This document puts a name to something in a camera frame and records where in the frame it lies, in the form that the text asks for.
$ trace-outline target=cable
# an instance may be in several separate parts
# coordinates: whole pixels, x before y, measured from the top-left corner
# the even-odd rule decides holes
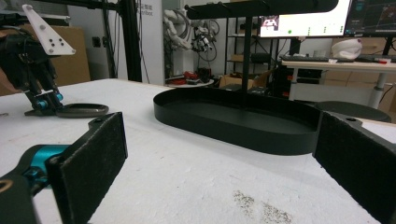
[[[283,42],[283,46],[282,46],[282,48],[277,52],[277,55],[279,55],[279,54],[280,54],[280,51],[282,51],[282,49],[285,48],[286,42],[288,42],[287,39],[285,39],[285,42]]]
[[[110,33],[110,26],[108,24],[108,9],[107,9],[107,0],[102,0],[102,14],[103,14],[103,19],[104,19],[104,24],[105,24],[105,34],[107,38],[107,44],[106,44],[106,49],[107,49],[107,60],[109,63],[109,73],[110,77],[117,78],[118,74],[116,73],[116,65],[114,61],[114,49],[113,49],[113,43],[111,40],[111,33]]]
[[[201,56],[201,51],[197,52],[198,55],[199,55],[199,57],[200,57],[202,60],[204,60],[205,62],[208,62],[208,63],[215,61],[215,59],[218,57],[218,50],[216,49],[215,43],[212,42],[212,45],[213,45],[213,49],[214,49],[214,52],[215,52],[215,56],[214,56],[212,59],[210,59],[210,60],[208,59],[208,54],[209,54],[208,52],[209,52],[209,50],[206,51],[206,59],[205,59],[204,57]]]
[[[382,95],[381,100],[379,101],[379,103],[382,102],[382,100],[384,99],[385,95],[394,87],[394,85],[395,85],[395,83],[393,83],[392,86],[387,91],[384,92],[384,94]]]
[[[145,60],[145,55],[143,53],[143,17],[142,17],[142,1],[138,0],[137,4],[139,5],[139,10],[140,10],[140,15],[139,15],[139,34],[140,34],[140,60],[143,62],[143,65],[145,67],[146,71],[146,78],[148,79],[148,84],[149,84],[149,73],[148,69],[146,67],[146,60]]]

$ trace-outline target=black pole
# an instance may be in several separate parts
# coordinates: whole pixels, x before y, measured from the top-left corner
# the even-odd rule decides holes
[[[387,43],[385,43],[384,50],[382,51],[382,55],[388,55],[390,47],[392,46],[393,36],[388,36]]]
[[[253,18],[247,17],[245,21],[245,46],[244,46],[244,67],[242,75],[242,94],[243,102],[242,106],[245,106],[248,95],[248,70],[250,62],[250,41],[251,41],[251,28]]]
[[[120,16],[122,17],[128,80],[142,82],[136,2],[134,0],[120,0],[119,6]]]

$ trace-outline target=white wall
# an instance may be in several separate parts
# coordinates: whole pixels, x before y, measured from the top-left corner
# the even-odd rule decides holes
[[[149,8],[142,9],[142,11],[147,11],[147,13],[142,14],[142,50],[147,68],[146,70],[142,61],[142,79],[146,83],[150,82],[151,84],[163,85],[162,2],[158,0],[142,0],[142,5],[150,6]],[[85,7],[69,7],[69,15],[72,19],[72,25],[82,27],[84,30],[92,79],[109,78],[106,48],[94,48],[92,46],[93,36],[99,36],[102,39],[105,35],[102,11],[100,9],[87,9]],[[114,32],[115,16],[116,12],[109,12],[109,25],[110,32],[113,36],[113,43],[118,41],[118,38],[115,38]],[[116,62],[117,56],[120,55],[118,65],[119,78],[128,79],[121,20],[120,46],[115,47],[115,51]]]

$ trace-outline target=white desk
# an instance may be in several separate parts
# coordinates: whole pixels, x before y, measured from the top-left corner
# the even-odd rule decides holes
[[[123,112],[129,158],[90,223],[378,223],[310,154],[264,154],[160,123],[152,99],[165,90],[116,79],[60,88],[64,104]],[[30,109],[23,94],[0,97],[0,176],[29,147],[88,130],[90,119],[25,117]],[[43,223],[61,222],[50,189],[35,206]]]
[[[312,102],[337,100],[368,105],[373,108],[378,108],[381,96],[384,92],[387,74],[396,74],[396,63],[309,63],[282,61],[282,64],[289,68],[294,68],[293,79],[290,86],[290,100],[305,100]],[[373,89],[311,85],[297,83],[297,74],[300,68],[379,73],[379,77]]]

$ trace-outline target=white object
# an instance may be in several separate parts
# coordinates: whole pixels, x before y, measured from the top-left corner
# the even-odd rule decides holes
[[[75,54],[73,49],[64,39],[58,35],[30,5],[22,6],[27,19],[32,24],[35,34],[48,55],[71,55]]]
[[[90,223],[379,223],[310,154],[269,155],[159,122],[152,99],[169,88],[111,78],[60,90],[65,100],[123,112],[129,158]],[[9,114],[0,117],[0,176],[27,148],[71,144],[91,121],[29,117],[25,109],[23,94],[0,97]],[[34,200],[41,223],[61,223],[52,190]]]
[[[332,56],[335,58],[356,59],[361,54],[360,39],[349,39],[332,46]]]

